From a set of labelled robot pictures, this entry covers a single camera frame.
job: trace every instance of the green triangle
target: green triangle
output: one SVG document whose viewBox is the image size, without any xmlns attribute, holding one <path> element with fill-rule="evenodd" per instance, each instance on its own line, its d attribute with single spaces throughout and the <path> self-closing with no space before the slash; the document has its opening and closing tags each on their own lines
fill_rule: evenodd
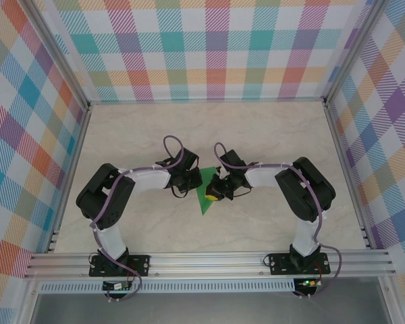
<svg viewBox="0 0 405 324">
<path fill-rule="evenodd" d="M 216 173 L 216 167 L 206 167 L 204 169 L 200 169 L 200 172 L 202 177 L 202 185 L 196 189 L 196 193 L 198 194 L 198 200 L 200 201 L 201 213 L 204 215 L 213 202 L 212 200 L 205 198 L 205 188 L 209 185 L 211 179 L 213 178 L 213 174 Z"/>
</svg>

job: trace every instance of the gray floor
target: gray floor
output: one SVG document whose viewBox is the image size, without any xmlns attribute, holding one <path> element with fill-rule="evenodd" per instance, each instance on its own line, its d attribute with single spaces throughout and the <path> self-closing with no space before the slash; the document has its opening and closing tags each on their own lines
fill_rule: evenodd
<svg viewBox="0 0 405 324">
<path fill-rule="evenodd" d="M 40 295 L 32 324 L 385 324 L 377 278 L 339 279 L 311 300 L 292 293 L 137 294 L 121 303 L 103 295 Z"/>
<path fill-rule="evenodd" d="M 89 222 L 75 205 L 78 193 L 103 163 L 133 168 L 165 159 L 167 134 L 198 154 L 200 167 L 219 165 L 217 141 L 247 163 L 308 157 L 337 192 L 320 241 L 365 247 L 321 103 L 158 103 L 94 106 L 55 252 L 96 250 Z M 179 150 L 173 140 L 168 144 Z M 134 252 L 286 250 L 295 224 L 279 188 L 214 202 L 204 215 L 195 191 L 176 199 L 170 190 L 153 190 L 131 196 L 120 231 Z"/>
</svg>

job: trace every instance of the plaid backdrop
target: plaid backdrop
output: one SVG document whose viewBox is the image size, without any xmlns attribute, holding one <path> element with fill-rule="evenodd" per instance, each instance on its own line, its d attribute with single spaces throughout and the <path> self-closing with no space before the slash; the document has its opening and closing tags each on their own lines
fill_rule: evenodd
<svg viewBox="0 0 405 324">
<path fill-rule="evenodd" d="M 367 13 L 352 14 L 365 0 L 36 2 L 96 101 L 321 97 Z"/>
<path fill-rule="evenodd" d="M 21 7 L 0 0 L 0 323 L 47 239 L 81 119 Z"/>
<path fill-rule="evenodd" d="M 405 0 L 391 1 L 332 107 L 372 234 L 391 252 L 405 300 Z"/>
</svg>

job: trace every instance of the marble floor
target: marble floor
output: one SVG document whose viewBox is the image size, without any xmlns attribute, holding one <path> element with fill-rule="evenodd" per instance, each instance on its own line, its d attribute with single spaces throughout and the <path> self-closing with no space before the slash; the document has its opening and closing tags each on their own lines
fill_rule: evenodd
<svg viewBox="0 0 405 324">
<path fill-rule="evenodd" d="M 341 249 L 365 247 L 321 103 L 157 103 L 94 106 L 55 252 L 96 250 L 89 221 L 75 205 L 78 193 L 103 163 L 135 168 L 167 158 L 167 134 L 198 154 L 200 167 L 219 165 L 218 141 L 247 163 L 308 157 L 337 193 L 319 240 Z M 168 144 L 179 151 L 173 140 Z M 295 226 L 279 188 L 214 202 L 204 215 L 195 190 L 184 199 L 170 190 L 142 192 L 131 196 L 120 220 L 133 252 L 287 250 Z"/>
</svg>

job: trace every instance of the perforated metal strip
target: perforated metal strip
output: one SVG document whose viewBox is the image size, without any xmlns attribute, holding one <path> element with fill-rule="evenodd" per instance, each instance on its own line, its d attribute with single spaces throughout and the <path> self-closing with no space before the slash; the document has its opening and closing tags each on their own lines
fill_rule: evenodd
<svg viewBox="0 0 405 324">
<path fill-rule="evenodd" d="M 130 292 L 135 290 L 137 285 L 134 284 Z M 294 290 L 293 279 L 145 279 L 140 293 L 293 292 Z M 39 294 L 101 294 L 104 292 L 101 281 L 44 281 Z"/>
</svg>

